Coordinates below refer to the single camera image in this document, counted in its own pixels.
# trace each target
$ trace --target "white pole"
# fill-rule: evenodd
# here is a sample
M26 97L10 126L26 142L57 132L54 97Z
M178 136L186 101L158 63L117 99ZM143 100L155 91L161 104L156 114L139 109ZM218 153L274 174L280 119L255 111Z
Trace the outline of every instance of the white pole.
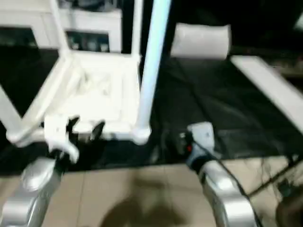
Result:
M18 133L23 130L22 119L0 86L0 121L9 133Z
M60 21L60 13L59 13L59 6L57 3L57 0L50 0L50 5L52 9L52 15L53 19L57 28L58 38L59 38L59 44L60 44L60 51L68 51L69 46L66 38L66 34L64 32L64 29L62 27L61 21Z
M132 55L140 56L143 0L134 1Z
M143 80L140 92L140 105L136 122L137 129L149 128L152 102L158 78L166 25L171 0L154 0L151 25L148 35Z

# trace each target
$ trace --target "black mat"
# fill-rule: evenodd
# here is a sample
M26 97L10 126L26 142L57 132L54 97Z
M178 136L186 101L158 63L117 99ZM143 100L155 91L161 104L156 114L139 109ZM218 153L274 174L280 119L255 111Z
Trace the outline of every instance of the black mat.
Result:
M57 59L56 51L1 48L0 83L23 115ZM136 146L111 141L80 145L73 171L157 165L183 160L166 147L170 131L211 121L223 158L268 157L300 153L302 135L228 60L164 58L151 116L149 142ZM0 129L0 175L17 174L37 156L43 143L27 148L7 145Z

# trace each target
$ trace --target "wire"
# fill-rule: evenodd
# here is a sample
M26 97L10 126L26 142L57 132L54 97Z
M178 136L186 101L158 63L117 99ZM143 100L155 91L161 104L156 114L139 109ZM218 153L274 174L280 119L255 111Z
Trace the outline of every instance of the wire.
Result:
M250 198L248 197L248 195L246 194L246 192L244 191L241 183L238 181L238 179L229 171L229 169L223 164L223 162L218 159L215 155L213 155L211 153L211 151L209 151L207 148L203 147L200 143L198 143L197 141L195 141L193 138L192 138L192 141L200 148L202 149L205 153L207 153L213 160L215 160L227 173L228 175L235 181L235 183L237 184L238 188L239 188L239 191L240 193L248 200L250 201ZM257 226L258 227L263 227L258 215L255 213L254 209L253 209L253 212L254 212L254 216L255 216L255 220L256 220L256 223L257 223Z
M244 189L243 189L242 185L240 184L240 182L238 181L238 179L230 172L230 170L223 164L223 162L221 160L219 160L215 155L213 155L207 148L203 147L200 143L198 143L195 140L193 140L193 142L201 150L203 150L205 153L207 153L208 156L210 156L211 159L215 160L231 176L231 178L236 182L241 194L246 195L246 192L244 191Z
M303 160L303 157L298 157L294 162L290 163L288 166L286 166L284 169L280 170L280 172L276 173L273 177L271 177L269 180L267 180L265 183L261 184L259 187L254 189L252 192L248 194L248 197L251 198L261 191L263 191L265 188L267 188L270 184L274 183L276 180L278 180L281 176L283 176L285 173L287 173L290 169L296 167L299 163L301 163Z

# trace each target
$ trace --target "white clamp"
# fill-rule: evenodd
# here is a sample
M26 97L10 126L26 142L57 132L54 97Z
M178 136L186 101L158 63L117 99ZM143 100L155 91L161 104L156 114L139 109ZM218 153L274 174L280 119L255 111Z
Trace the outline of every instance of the white clamp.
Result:
M79 150L69 140L66 126L69 118L59 115L47 115L44 119L44 137L48 144L49 152L59 149L70 156L72 163L77 163Z

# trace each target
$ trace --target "floor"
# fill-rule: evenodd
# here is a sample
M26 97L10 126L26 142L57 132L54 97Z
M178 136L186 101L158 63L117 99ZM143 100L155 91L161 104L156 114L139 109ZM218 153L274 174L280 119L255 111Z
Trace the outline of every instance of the floor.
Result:
M225 162L246 191L261 182L263 159ZM271 158L270 174L282 168L283 158ZM0 205L19 183L1 178ZM272 188L252 199L266 227L275 226L279 198ZM197 176L185 165L152 166L68 173L52 197L43 227L215 227L212 210Z

